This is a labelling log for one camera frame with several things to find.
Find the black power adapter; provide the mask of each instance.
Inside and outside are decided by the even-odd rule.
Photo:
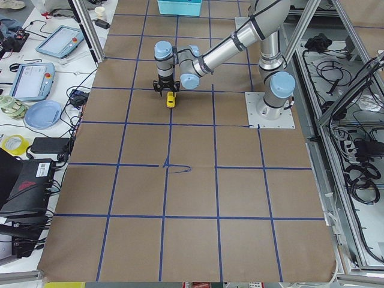
[[[70,94],[70,104],[79,108],[86,104],[89,93],[73,89]]]
[[[360,162],[369,161],[371,158],[384,157],[384,143],[378,141],[355,141],[357,148],[356,158]]]
[[[105,22],[104,20],[101,20],[101,19],[96,19],[95,24],[96,24],[96,26],[102,27],[104,29],[110,28],[110,24],[108,22]]]

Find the yellow tape roll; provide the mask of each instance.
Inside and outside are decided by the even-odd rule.
[[[29,143],[23,136],[12,135],[4,139],[1,148],[14,156],[19,156],[25,153],[28,146]]]

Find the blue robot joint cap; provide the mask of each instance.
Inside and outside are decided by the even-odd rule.
[[[172,54],[172,44],[168,41],[159,41],[155,45],[155,58],[162,60]]]
[[[296,81],[287,72],[281,71],[272,76],[271,90],[280,99],[289,98],[295,90]]]
[[[195,89],[200,85],[200,78],[194,74],[185,73],[180,76],[181,85],[188,90]]]

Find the white bracket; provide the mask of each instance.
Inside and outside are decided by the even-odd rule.
[[[248,124],[250,128],[275,128],[275,129],[295,129],[295,122],[293,121],[292,111],[290,109],[284,110],[277,120],[267,120],[260,116],[256,111],[256,104],[263,101],[264,92],[246,92],[245,101],[247,104]]]

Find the black cable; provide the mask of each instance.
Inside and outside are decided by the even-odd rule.
[[[254,8],[253,8],[253,10],[254,10],[255,12],[256,12],[256,7],[257,7],[259,1],[260,1],[260,0],[256,0],[256,2],[254,3]]]
[[[28,33],[32,33],[32,34],[35,34],[35,35],[37,35],[37,36],[40,36],[41,38],[44,38],[44,39],[46,39],[47,37],[46,36],[44,36],[44,35],[41,35],[41,34],[39,34],[39,33],[35,33],[35,32],[32,32],[32,31],[29,31],[29,30],[24,30],[25,32],[28,32]]]
[[[285,62],[285,64],[286,64],[286,66],[283,68],[283,69],[285,69],[285,68],[288,67],[288,63],[287,63],[287,60],[286,60],[286,58],[284,57],[284,55],[281,55],[281,57],[282,57],[282,59],[284,60],[284,62]]]
[[[37,134],[43,135],[44,137],[48,137],[48,138],[50,138],[48,135],[45,135],[45,134],[42,133],[42,132],[38,132],[38,131],[32,130],[32,129],[30,129],[30,128],[27,127],[27,126],[14,125],[14,124],[0,124],[0,127],[1,127],[1,126],[12,126],[12,127],[19,127],[19,128],[27,128],[28,130],[31,130],[31,131],[34,132],[34,133],[37,133]]]
[[[304,61],[305,67],[306,67],[306,69],[307,69],[308,78],[309,78],[309,80],[310,80],[310,82],[311,82],[313,91],[314,91],[314,93],[315,93],[316,96],[317,96],[317,103],[318,103],[319,106],[321,107],[321,106],[323,105],[323,103],[320,102],[320,99],[323,100],[324,103],[326,102],[326,100],[320,95],[320,93],[318,93],[318,91],[317,91],[317,89],[316,89],[316,86],[315,86],[315,84],[314,84],[314,82],[313,82],[313,80],[312,80],[312,77],[311,77],[311,71],[310,71],[310,69],[309,69],[309,67],[308,67],[307,61],[305,60],[305,54],[308,53],[308,52],[309,52],[309,50],[305,50],[305,51],[303,51],[303,53],[302,53],[302,59],[303,59],[303,61]]]
[[[32,26],[35,22],[41,22],[41,23],[44,23],[44,24],[40,27],[40,29],[39,29],[40,32],[45,33],[45,34],[52,34],[51,32],[45,32],[45,31],[43,31],[43,28],[44,28],[44,26],[47,25],[47,22],[46,22],[46,21],[42,21],[42,20],[33,20],[33,21],[31,21],[31,22],[29,23],[29,25],[28,25],[27,27],[25,27],[23,30],[25,30],[26,28]]]
[[[24,62],[29,62],[29,64],[34,64],[34,63],[41,63],[43,60],[42,59],[31,59],[31,60],[24,60]],[[19,70],[21,63],[13,63],[10,65],[10,71],[11,72],[17,72]]]
[[[379,99],[379,98],[377,98],[377,97],[375,96],[375,94],[374,94],[374,92],[372,91],[371,87],[369,87],[369,91],[370,91],[371,96],[373,97],[374,101],[376,102],[376,104],[379,105],[381,108],[384,109],[384,102],[383,102],[381,99]]]
[[[350,85],[357,79],[357,76],[363,71],[363,69],[365,67],[367,67],[369,65],[369,63],[371,63],[375,58],[371,59],[370,61],[368,61],[366,64],[364,64],[364,66],[358,71],[357,75],[355,76],[354,79],[351,80],[350,82]],[[379,65],[375,65],[361,80],[359,80],[359,82],[355,85],[353,85],[341,98],[340,101],[343,101],[344,99],[346,99],[346,97],[349,96],[350,92],[352,90],[354,90],[355,88],[357,88],[359,85],[362,85],[363,87],[368,85],[369,84],[369,81],[373,75],[374,72],[377,71],[377,69],[379,68],[380,66]],[[333,135],[332,133],[332,122],[333,122],[333,116],[335,115],[336,111],[339,111],[343,109],[343,107],[335,107],[329,117],[329,121],[328,121],[328,133],[330,135],[330,139],[331,139],[331,143],[332,145],[335,147],[337,147],[337,144],[335,142],[335,136]],[[337,153],[337,157],[339,159],[339,162],[340,162],[340,165],[342,166],[343,170],[345,170],[345,166],[344,166],[344,161],[343,159],[341,158],[341,155],[339,153]],[[384,263],[384,259],[383,258],[379,258],[377,255],[375,255],[372,251],[371,251],[371,248],[368,246],[367,244],[367,240],[365,238],[365,235],[364,235],[364,232],[363,232],[363,227],[361,225],[361,221],[359,219],[359,216],[357,214],[357,211],[356,211],[356,208],[355,208],[355,204],[353,202],[353,199],[352,199],[352,193],[350,191],[350,187],[349,185],[347,184],[347,179],[346,179],[346,175],[344,174],[344,181],[345,181],[345,188],[347,190],[347,193],[349,195],[349,200],[350,200],[350,204],[351,204],[351,207],[352,207],[352,211],[354,213],[354,216],[355,216],[355,220],[356,220],[356,223],[358,225],[358,228],[359,228],[359,235],[360,235],[360,238],[361,238],[361,241],[362,241],[362,244],[365,248],[365,250],[367,251],[367,253],[373,258],[375,259],[376,261],[380,262],[380,263]]]
[[[336,56],[336,55],[332,55],[332,54],[329,54],[329,53],[327,53],[327,52],[335,52],[335,53],[338,53],[336,50],[327,50],[327,51],[316,51],[317,53],[319,53],[319,54],[324,54],[324,55],[328,55],[328,56],[333,56],[333,57],[336,57],[337,59],[347,59],[348,58],[348,55],[347,54],[345,54],[345,53],[341,53],[341,52],[339,52],[339,54],[343,54],[343,55],[345,55],[345,57],[339,57],[339,56]]]
[[[321,68],[319,68],[320,65],[324,64],[324,63],[331,63],[332,65],[324,65],[322,66]],[[344,79],[344,76],[345,76],[345,73],[347,73],[347,75],[349,76],[349,80],[344,83],[344,84],[338,84],[336,86],[338,87],[344,87],[344,86],[347,86],[351,80],[352,80],[352,74],[346,70],[345,68],[343,67],[338,67],[338,66],[335,66],[334,64],[340,64],[338,63],[337,61],[332,61],[332,60],[326,60],[326,61],[323,61],[323,62],[320,62],[318,65],[314,65],[313,66],[316,68],[316,73],[324,80],[326,80],[328,83],[330,84],[334,84],[336,81],[341,81]],[[327,71],[334,71],[334,70],[338,70],[341,72],[341,78],[340,79],[337,79],[337,80],[331,80],[331,79],[327,79],[323,72],[327,72]]]

